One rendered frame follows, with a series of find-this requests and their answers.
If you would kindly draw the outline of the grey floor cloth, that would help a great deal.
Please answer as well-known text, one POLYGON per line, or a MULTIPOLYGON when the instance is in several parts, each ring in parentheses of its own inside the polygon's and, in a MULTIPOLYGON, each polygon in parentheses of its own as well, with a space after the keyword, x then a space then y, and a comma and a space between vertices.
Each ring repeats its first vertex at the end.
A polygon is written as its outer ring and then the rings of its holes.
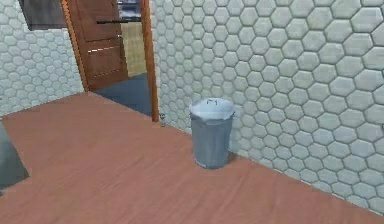
POLYGON ((0 195, 2 191, 29 177, 15 146, 0 122, 0 195))

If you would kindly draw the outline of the grey metal trash bin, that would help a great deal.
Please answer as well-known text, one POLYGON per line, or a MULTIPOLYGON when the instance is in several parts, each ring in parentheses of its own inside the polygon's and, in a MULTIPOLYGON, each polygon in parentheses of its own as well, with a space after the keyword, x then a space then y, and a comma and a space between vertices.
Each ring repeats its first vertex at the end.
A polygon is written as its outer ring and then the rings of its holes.
POLYGON ((205 169, 225 166, 235 107, 223 98, 203 98, 189 106, 192 153, 197 165, 205 169))

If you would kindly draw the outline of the brown wooden room door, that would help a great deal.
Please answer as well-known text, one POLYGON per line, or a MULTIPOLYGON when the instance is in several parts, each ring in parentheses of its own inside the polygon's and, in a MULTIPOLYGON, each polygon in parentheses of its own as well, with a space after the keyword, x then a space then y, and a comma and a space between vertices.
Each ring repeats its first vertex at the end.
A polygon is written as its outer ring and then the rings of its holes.
POLYGON ((67 0, 67 4, 88 88, 93 91, 126 80, 121 25, 96 24, 120 19, 117 0, 67 0))

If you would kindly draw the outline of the dark framed wall picture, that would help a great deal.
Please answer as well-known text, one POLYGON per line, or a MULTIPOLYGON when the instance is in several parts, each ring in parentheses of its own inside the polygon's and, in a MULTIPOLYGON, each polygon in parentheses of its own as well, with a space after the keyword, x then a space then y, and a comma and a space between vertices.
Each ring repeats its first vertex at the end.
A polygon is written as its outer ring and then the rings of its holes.
POLYGON ((30 31, 66 27, 61 0, 18 0, 18 2, 30 31))

